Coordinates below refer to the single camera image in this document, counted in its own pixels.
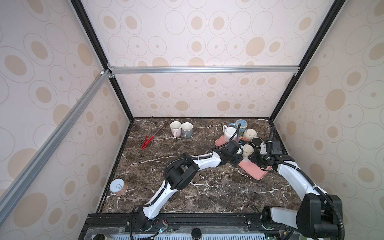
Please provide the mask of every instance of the brown marble surface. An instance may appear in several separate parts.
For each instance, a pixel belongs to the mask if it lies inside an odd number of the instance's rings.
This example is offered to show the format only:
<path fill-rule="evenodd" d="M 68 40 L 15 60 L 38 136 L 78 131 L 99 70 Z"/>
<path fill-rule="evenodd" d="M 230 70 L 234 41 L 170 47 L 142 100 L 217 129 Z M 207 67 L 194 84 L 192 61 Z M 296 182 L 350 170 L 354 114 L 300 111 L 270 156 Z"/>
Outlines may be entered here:
<path fill-rule="evenodd" d="M 223 125 L 236 119 L 186 119 L 155 118 L 149 136 L 167 121 L 167 125 L 141 150 L 149 119 L 135 119 L 133 128 L 120 159 L 115 178 L 128 184 L 123 196 L 108 193 L 102 213 L 131 212 L 134 205 L 145 204 L 159 189 L 166 163 L 180 154 L 204 154 L 223 135 Z M 255 129 L 258 137 L 268 138 L 270 126 L 264 119 L 244 119 L 248 128 Z M 173 137 L 169 124 L 172 121 L 191 122 L 192 138 Z M 300 199 L 288 182 L 277 172 L 267 173 L 262 180 L 255 180 L 239 166 L 224 166 L 199 171 L 192 182 L 176 192 L 160 212 L 254 212 L 265 205 L 282 206 L 297 210 Z"/>

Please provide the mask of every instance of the black frame post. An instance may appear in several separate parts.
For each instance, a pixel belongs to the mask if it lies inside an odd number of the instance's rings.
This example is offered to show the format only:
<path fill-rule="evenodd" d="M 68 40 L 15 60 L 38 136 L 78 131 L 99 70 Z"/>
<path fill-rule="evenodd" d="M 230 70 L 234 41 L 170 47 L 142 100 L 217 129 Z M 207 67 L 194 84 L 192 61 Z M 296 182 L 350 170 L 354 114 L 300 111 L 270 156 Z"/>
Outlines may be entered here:
<path fill-rule="evenodd" d="M 95 50 L 95 52 L 97 54 L 97 57 L 100 59 L 101 65 L 103 66 L 104 69 L 109 69 L 108 59 L 104 54 L 103 48 L 101 47 L 99 39 L 97 38 L 96 32 L 94 31 L 94 29 L 92 27 L 91 21 L 89 20 L 88 15 L 85 12 L 85 9 L 84 9 L 83 4 L 81 3 L 81 0 L 71 0 L 71 2 L 73 5 L 73 8 L 75 9 L 75 11 L 76 11 L 76 13 L 80 19 L 81 24 L 84 27 L 85 32 L 87 33 L 87 36 L 88 36 L 88 38 L 89 38 L 89 40 L 93 46 L 93 49 Z M 128 107 L 127 101 L 124 98 L 124 95 L 121 91 L 121 88 L 120 88 L 114 74 L 112 74 L 112 76 L 113 77 L 110 78 L 109 81 L 111 82 L 112 87 L 113 87 L 114 91 L 116 92 L 116 95 L 118 96 L 119 101 L 120 101 L 125 113 L 127 114 L 129 121 L 132 122 L 134 120 L 132 112 Z"/>
<path fill-rule="evenodd" d="M 277 114 L 279 114 L 280 110 L 282 109 L 285 101 L 288 99 L 289 95 L 291 94 L 293 88 L 295 87 L 297 81 L 301 77 L 302 73 L 305 71 L 307 65 L 311 61 L 312 56 L 316 52 L 317 48 L 319 47 L 321 41 L 323 40 L 324 36 L 327 34 L 329 28 L 331 27 L 333 21 L 335 20 L 337 14 L 339 13 L 341 7 L 343 6 L 344 2 L 346 0 L 335 0 L 328 11 L 327 15 L 324 18 L 323 23 L 321 24 L 319 30 L 317 31 L 314 39 L 312 40 L 312 43 L 310 44 L 307 52 L 305 53 L 303 59 L 301 60 L 299 64 L 299 71 L 294 75 L 289 82 L 287 88 L 285 89 L 283 95 L 279 99 L 279 102 L 277 103 L 275 109 L 273 110 L 270 119 L 273 122 L 275 118 L 277 117 Z"/>

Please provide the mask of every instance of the wallpaper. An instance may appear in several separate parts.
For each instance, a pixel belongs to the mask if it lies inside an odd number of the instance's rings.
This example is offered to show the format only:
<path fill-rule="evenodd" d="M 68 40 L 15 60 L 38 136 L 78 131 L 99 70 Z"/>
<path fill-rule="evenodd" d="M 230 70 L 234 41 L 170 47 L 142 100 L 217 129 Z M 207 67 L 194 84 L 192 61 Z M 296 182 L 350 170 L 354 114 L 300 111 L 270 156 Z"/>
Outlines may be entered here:
<path fill-rule="evenodd" d="M 269 117 L 293 73 L 117 74 L 134 117 Z"/>
<path fill-rule="evenodd" d="M 128 128 L 108 80 L 0 227 L 0 240 L 77 240 Z"/>
<path fill-rule="evenodd" d="M 112 66 L 298 65 L 333 0 L 83 0 Z"/>
<path fill-rule="evenodd" d="M 275 124 L 288 152 L 343 201 L 348 240 L 383 239 L 384 1 L 352 0 Z"/>
<path fill-rule="evenodd" d="M 0 2 L 0 196 L 100 69 L 67 1 Z"/>

